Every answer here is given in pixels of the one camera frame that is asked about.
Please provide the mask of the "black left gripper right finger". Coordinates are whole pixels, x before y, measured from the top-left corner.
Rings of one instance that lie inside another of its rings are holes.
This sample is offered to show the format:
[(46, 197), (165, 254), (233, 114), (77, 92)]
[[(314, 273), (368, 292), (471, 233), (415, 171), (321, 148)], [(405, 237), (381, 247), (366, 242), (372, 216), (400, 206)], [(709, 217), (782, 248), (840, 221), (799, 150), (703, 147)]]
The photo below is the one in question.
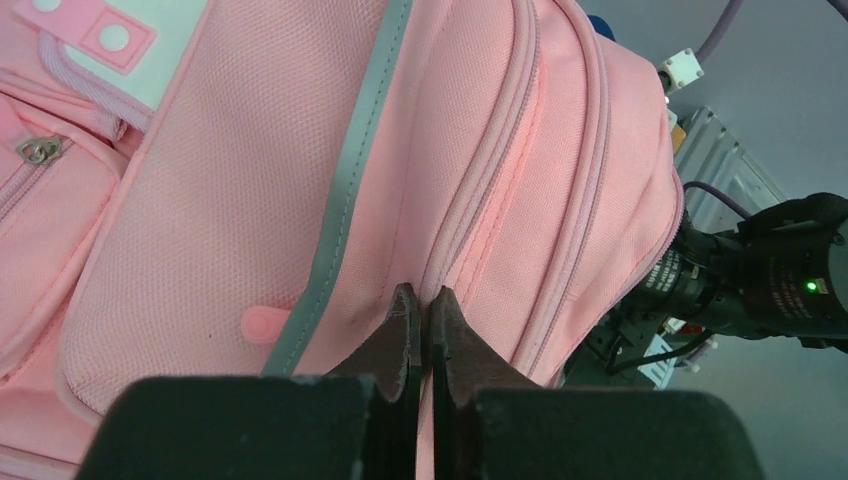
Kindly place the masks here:
[(454, 292), (430, 306), (438, 479), (760, 479), (738, 417), (699, 392), (550, 389), (467, 323)]

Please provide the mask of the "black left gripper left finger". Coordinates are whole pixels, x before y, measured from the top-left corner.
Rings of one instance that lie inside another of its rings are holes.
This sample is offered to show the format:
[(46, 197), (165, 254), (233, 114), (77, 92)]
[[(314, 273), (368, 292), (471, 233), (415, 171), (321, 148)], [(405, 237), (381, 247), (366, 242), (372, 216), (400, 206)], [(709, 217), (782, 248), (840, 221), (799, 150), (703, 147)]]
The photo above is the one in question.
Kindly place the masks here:
[(317, 376), (151, 377), (110, 407), (81, 479), (411, 479), (421, 314), (397, 286), (383, 323)]

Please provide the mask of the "pink backpack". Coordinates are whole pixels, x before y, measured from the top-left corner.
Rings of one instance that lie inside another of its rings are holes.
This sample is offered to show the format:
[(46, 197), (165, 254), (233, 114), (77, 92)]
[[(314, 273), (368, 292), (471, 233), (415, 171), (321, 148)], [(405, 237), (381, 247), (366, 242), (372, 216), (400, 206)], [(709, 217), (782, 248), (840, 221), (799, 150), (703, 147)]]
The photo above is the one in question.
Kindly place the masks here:
[(325, 373), (399, 283), (550, 386), (682, 211), (574, 1), (5, 1), (1, 475), (144, 377)]

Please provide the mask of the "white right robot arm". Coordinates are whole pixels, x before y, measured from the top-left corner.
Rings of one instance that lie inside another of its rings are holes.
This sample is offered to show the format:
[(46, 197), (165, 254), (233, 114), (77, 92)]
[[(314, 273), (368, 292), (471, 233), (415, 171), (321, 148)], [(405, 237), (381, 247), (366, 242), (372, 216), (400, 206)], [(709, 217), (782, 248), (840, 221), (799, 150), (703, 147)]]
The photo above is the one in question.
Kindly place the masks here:
[(805, 348), (846, 351), (847, 201), (816, 193), (719, 233), (685, 217), (621, 305), (720, 335), (796, 338)]

